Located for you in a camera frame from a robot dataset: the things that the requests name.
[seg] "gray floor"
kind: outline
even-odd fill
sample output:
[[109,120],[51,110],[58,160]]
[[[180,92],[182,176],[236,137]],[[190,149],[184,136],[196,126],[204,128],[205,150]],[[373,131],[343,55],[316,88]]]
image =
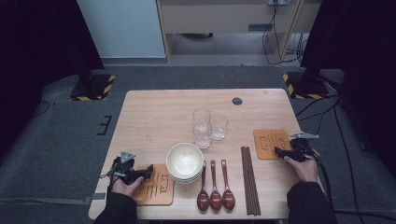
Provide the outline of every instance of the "gray floor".
[[[290,41],[293,49],[296,43]],[[274,53],[266,46],[268,59]],[[92,223],[89,205],[83,199],[94,192],[106,151],[114,132],[125,92],[147,89],[196,88],[282,88],[282,75],[299,71],[297,62],[271,65],[262,48],[262,35],[217,35],[208,39],[191,39],[178,35],[170,63],[129,61],[106,65],[116,81],[104,101],[70,102],[69,94],[78,77],[71,76],[48,85],[43,92],[47,103],[37,108],[19,141],[0,167],[1,199],[58,199],[79,205],[36,203],[2,203],[0,223]],[[342,80],[342,72],[323,73]],[[311,141],[327,168],[337,210],[355,211],[351,175],[346,150],[331,107],[337,97],[321,100],[297,117],[301,129],[320,135]],[[290,99],[295,113],[313,100]],[[362,212],[396,217],[396,180],[372,152],[362,151],[345,111],[336,107],[337,118],[346,138],[351,157],[356,194]],[[104,116],[113,116],[106,135]],[[339,223],[360,223],[356,216],[337,215]],[[365,223],[395,223],[364,217]]]

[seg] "white cabinet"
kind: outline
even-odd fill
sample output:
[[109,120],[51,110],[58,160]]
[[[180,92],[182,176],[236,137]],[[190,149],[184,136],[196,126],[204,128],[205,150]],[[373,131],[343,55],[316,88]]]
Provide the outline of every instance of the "white cabinet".
[[101,58],[165,58],[155,0],[78,0]]

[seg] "chopsticks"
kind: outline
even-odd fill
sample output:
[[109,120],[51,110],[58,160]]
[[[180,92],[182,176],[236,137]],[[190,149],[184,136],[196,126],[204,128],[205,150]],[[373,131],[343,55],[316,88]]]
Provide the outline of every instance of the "chopsticks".
[[248,215],[261,215],[259,196],[257,194],[256,181],[254,179],[253,166],[251,164],[249,147],[241,147],[242,164],[244,170],[245,198],[247,201]]

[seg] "stacked white bowl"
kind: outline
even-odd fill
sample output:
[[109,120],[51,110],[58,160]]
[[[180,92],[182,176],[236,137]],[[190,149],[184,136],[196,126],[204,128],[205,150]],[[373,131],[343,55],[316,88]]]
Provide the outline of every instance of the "stacked white bowl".
[[180,143],[166,156],[169,175],[178,183],[188,184],[201,176],[204,155],[196,145]]

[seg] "wooden spoon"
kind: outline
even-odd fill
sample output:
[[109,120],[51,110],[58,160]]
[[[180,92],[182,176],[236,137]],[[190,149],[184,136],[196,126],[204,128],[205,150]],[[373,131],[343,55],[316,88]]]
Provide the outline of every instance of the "wooden spoon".
[[227,164],[225,160],[221,161],[221,168],[223,170],[224,182],[225,182],[225,191],[222,197],[222,204],[225,208],[229,210],[233,210],[235,207],[235,197],[233,193],[230,191],[230,187],[228,187],[228,177],[227,177]]
[[210,162],[210,167],[212,169],[212,179],[213,179],[213,192],[210,195],[210,206],[213,210],[219,211],[222,202],[221,202],[221,195],[218,192],[218,188],[216,187],[216,163],[215,161]]
[[209,207],[209,195],[207,195],[205,191],[205,173],[206,173],[206,161],[204,161],[203,167],[202,167],[202,189],[201,192],[199,192],[198,197],[197,197],[197,206],[199,210],[201,211],[206,211],[206,209]]

